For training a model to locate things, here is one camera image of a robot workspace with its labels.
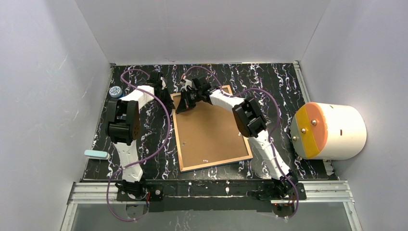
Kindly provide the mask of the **small blue lidded jar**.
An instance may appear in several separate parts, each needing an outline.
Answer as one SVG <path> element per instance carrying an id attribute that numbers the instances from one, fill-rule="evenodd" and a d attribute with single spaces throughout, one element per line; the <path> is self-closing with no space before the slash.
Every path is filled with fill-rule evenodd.
<path id="1" fill-rule="evenodd" d="M 108 93 L 112 98 L 115 98 L 115 99 L 120 99 L 124 97 L 124 93 L 120 86 L 110 87 L 110 89 L 108 90 Z"/>

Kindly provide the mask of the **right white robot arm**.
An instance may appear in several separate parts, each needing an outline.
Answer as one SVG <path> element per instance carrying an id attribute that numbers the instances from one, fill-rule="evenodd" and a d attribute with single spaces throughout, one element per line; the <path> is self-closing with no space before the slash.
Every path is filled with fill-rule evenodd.
<path id="1" fill-rule="evenodd" d="M 258 150 L 267 165 L 273 179 L 273 195 L 279 198 L 289 196 L 292 203 L 298 202 L 298 179 L 276 150 L 267 130 L 267 120 L 258 102 L 253 97 L 245 99 L 239 94 L 232 95 L 222 88 L 213 87 L 205 79 L 182 78 L 181 83 L 181 100 L 176 113 L 193 109 L 200 101 L 230 111 L 239 132 Z"/>

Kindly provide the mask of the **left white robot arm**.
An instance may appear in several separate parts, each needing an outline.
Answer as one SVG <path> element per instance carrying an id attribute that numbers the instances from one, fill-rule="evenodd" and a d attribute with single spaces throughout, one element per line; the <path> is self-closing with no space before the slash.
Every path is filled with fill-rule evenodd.
<path id="1" fill-rule="evenodd" d="M 137 138 L 140 133 L 140 109 L 153 100 L 163 107 L 166 120 L 170 123 L 174 103 L 166 87 L 164 74 L 158 70 L 149 74 L 145 84 L 135 87 L 125 97 L 109 100 L 107 105 L 106 135 L 118 152 L 121 168 L 117 172 L 122 175 L 122 181 L 115 186 L 137 200 L 147 199 L 150 194 L 140 164 L 153 158 L 153 155 L 139 159 Z"/>

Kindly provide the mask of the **aluminium rail base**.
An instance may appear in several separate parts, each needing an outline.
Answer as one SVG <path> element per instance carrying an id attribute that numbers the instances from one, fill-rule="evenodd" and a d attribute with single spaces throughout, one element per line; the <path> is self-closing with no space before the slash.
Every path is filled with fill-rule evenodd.
<path id="1" fill-rule="evenodd" d="M 150 202 L 132 200 L 105 182 L 73 185 L 63 231 L 360 231 L 349 184 L 299 183 L 287 200 L 258 200 L 262 181 L 164 181 Z"/>

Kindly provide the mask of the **light blue eraser block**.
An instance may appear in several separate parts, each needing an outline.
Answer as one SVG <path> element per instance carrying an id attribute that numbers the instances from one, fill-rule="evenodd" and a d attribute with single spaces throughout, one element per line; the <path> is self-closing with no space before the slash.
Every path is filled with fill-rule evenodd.
<path id="1" fill-rule="evenodd" d="M 89 159 L 100 159 L 100 160 L 107 160 L 109 159 L 109 153 L 105 151 L 97 151 L 97 150 L 85 150 L 84 155 Z"/>

